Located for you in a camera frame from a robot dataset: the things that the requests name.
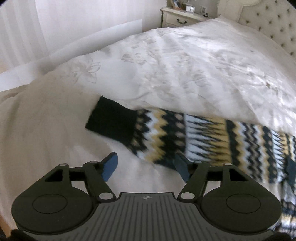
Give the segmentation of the wooden picture frame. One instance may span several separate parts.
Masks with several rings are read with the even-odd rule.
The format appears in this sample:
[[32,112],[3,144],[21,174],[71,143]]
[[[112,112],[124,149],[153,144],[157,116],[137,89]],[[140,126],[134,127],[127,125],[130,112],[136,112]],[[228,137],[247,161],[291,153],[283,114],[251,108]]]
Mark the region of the wooden picture frame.
[[180,1],[179,0],[171,0],[171,5],[174,9],[180,9]]

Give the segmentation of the cream left nightstand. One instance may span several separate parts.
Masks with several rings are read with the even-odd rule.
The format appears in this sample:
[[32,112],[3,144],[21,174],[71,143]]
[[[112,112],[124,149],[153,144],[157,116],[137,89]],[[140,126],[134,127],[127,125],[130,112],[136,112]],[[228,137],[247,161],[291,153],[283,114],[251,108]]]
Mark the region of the cream left nightstand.
[[184,10],[164,7],[162,12],[162,28],[177,28],[193,25],[209,20],[210,17],[196,13],[189,13]]

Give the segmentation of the small white alarm clock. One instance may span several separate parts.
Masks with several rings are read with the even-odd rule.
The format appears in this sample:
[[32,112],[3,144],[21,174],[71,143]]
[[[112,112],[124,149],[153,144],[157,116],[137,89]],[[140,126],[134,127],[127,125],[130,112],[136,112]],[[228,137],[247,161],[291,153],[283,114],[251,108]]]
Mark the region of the small white alarm clock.
[[195,7],[191,5],[186,5],[185,11],[189,13],[194,13],[195,12]]

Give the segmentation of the tufted cream headboard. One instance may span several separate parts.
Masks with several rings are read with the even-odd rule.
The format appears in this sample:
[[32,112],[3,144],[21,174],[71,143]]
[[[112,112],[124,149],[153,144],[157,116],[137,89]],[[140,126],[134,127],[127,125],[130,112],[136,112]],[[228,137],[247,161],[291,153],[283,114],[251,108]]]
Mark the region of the tufted cream headboard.
[[217,14],[259,31],[295,58],[295,1],[218,1]]

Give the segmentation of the black yellow white patterned sweater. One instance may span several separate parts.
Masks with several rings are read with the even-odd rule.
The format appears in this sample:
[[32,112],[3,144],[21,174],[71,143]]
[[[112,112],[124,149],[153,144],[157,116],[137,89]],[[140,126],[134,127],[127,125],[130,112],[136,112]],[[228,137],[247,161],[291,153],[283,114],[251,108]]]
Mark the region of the black yellow white patterned sweater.
[[295,136],[161,108],[131,110],[105,97],[85,127],[120,142],[144,161],[173,168],[180,152],[191,162],[231,163],[260,183],[280,187],[282,215],[276,229],[295,237]]

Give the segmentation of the white floral bedspread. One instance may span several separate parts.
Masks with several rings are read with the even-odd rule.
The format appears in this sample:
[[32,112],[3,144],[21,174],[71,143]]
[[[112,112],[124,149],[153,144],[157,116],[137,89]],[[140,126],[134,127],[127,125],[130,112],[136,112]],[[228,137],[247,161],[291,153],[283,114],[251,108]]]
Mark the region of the white floral bedspread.
[[86,130],[99,98],[130,109],[176,112],[295,134],[295,61],[252,28],[216,18],[130,36],[76,57],[31,83],[1,92],[1,218],[15,228],[15,198],[61,163],[118,154],[108,182],[120,192],[179,192],[173,170]]

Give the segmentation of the white sheer curtain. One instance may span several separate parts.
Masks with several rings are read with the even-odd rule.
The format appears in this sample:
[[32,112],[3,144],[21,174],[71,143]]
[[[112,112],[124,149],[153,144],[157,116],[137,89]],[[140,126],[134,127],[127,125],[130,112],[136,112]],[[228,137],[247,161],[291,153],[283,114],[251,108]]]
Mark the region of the white sheer curtain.
[[1,90],[161,25],[166,1],[1,1]]

